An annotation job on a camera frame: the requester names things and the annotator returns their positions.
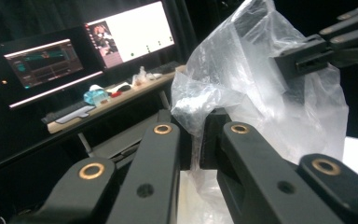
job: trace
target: clear plastic bag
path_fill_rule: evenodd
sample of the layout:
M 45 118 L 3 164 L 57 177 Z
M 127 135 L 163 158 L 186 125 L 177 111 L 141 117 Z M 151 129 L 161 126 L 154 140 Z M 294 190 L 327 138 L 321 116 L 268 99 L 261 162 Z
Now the clear plastic bag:
M 342 159 L 349 110 L 339 71 L 329 66 L 284 80 L 272 59 L 303 40 L 272 0 L 247 0 L 194 50 L 185 72 L 176 73 L 172 114 L 194 139 L 189 176 L 214 208 L 200 215 L 208 221 L 187 223 L 229 220 L 214 174 L 198 164 L 204 121 L 215 108 L 256 127 L 289 161 L 316 152 Z

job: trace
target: computer monitor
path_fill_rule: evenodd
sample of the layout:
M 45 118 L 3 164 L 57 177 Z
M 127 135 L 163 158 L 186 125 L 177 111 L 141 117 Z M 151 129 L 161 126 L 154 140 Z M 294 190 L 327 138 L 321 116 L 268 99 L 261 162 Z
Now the computer monitor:
M 105 69 L 174 45 L 159 1 L 88 22 L 85 29 Z
M 82 26 L 0 44 L 0 95 L 11 109 L 102 74 Z

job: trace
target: red object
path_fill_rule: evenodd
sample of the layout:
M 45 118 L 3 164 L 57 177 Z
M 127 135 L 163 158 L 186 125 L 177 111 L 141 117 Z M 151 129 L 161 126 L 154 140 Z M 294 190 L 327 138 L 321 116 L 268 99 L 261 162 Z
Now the red object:
M 112 94 L 110 94 L 110 97 L 115 98 L 118 97 L 119 95 L 121 95 L 121 91 L 113 92 Z

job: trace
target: desk leg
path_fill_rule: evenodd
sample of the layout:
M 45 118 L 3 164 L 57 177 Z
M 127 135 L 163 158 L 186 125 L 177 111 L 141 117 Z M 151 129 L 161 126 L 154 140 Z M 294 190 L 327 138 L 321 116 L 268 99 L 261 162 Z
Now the desk leg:
M 83 147 L 86 149 L 87 154 L 89 154 L 90 157 L 94 157 L 94 153 L 92 152 L 92 148 L 89 145 L 89 142 L 87 141 L 86 137 L 83 133 L 78 133 L 77 136 L 79 136 L 81 143 L 83 144 Z
M 167 95 L 165 94 L 165 91 L 161 91 L 158 93 L 159 98 L 161 99 L 162 105 L 164 106 L 164 109 L 171 110 L 170 103 L 167 99 Z

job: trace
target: wooden desk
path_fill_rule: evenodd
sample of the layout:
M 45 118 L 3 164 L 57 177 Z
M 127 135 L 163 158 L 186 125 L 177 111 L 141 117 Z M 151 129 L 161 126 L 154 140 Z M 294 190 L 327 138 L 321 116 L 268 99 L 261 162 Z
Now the wooden desk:
M 176 68 L 176 70 L 184 71 L 185 66 L 184 65 L 179 66 Z M 97 107 L 95 107 L 94 109 L 89 111 L 88 112 L 89 116 L 86 118 L 71 119 L 64 124 L 60 124 L 60 123 L 53 121 L 48 124 L 48 131 L 50 133 L 57 133 L 59 131 L 76 126 L 80 122 L 84 122 L 84 121 L 87 121 L 90 119 L 95 119 L 95 117 L 98 117 L 99 115 L 104 114 L 104 112 L 109 112 L 112 109 L 114 109 L 120 105 L 129 103 L 131 100 L 135 99 L 136 97 L 146 94 L 146 93 L 166 84 L 167 82 L 172 81 L 174 78 L 174 74 L 175 74 L 175 72 L 165 74 L 162 77 L 160 77 L 159 79 L 150 80 L 141 86 L 134 86 L 129 91 L 122 92 L 122 94 L 119 95 L 118 97 L 110 98 L 110 100 L 107 103 L 98 105 Z

